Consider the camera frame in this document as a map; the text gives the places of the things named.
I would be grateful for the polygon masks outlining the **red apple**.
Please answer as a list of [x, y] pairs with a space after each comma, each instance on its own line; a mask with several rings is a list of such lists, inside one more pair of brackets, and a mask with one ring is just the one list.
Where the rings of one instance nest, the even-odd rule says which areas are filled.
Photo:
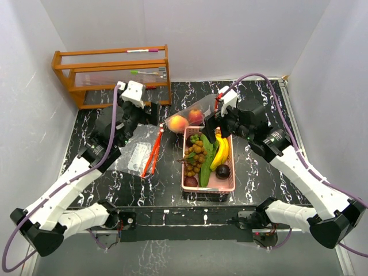
[[204, 119], [203, 112], [199, 109], [192, 109], [188, 114], [189, 125], [199, 126]]

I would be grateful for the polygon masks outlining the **clear zip bag orange zipper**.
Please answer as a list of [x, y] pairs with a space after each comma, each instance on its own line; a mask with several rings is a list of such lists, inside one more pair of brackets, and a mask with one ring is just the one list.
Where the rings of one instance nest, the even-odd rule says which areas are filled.
[[216, 98], [216, 94], [206, 95], [188, 108], [165, 119], [164, 124], [174, 133], [183, 133], [189, 126], [200, 126], [204, 118], [214, 112]]

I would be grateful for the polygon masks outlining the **orange peach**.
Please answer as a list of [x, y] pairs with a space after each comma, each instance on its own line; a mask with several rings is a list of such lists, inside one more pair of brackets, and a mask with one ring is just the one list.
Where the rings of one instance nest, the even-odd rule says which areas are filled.
[[168, 129], [174, 133], [183, 133], [188, 126], [188, 120], [180, 115], [172, 116], [168, 122]]

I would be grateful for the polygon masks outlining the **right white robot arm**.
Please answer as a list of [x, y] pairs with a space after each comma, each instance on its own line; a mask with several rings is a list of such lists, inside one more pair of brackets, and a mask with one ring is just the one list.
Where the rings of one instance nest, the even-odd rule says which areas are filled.
[[302, 207], [269, 197], [252, 215], [240, 219], [241, 223], [263, 228], [285, 224], [310, 233], [322, 246], [333, 249], [360, 222], [367, 208], [327, 186], [312, 166], [303, 163], [290, 136], [283, 129], [268, 125], [263, 106], [223, 105], [204, 118], [202, 133], [210, 142], [216, 141], [216, 129], [223, 137], [235, 135], [247, 140], [257, 155], [283, 173], [311, 203], [310, 207]]

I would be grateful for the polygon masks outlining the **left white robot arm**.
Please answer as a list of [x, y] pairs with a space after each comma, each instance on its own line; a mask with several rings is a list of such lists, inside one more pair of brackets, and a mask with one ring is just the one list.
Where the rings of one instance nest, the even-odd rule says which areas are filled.
[[52, 254], [66, 238], [80, 231], [117, 226], [118, 210], [107, 200], [74, 212], [67, 208], [121, 156], [120, 149], [128, 144], [138, 125], [158, 125], [159, 109], [158, 102], [139, 108], [123, 100], [102, 109], [86, 144], [64, 174], [36, 202], [12, 211], [11, 220], [40, 256]]

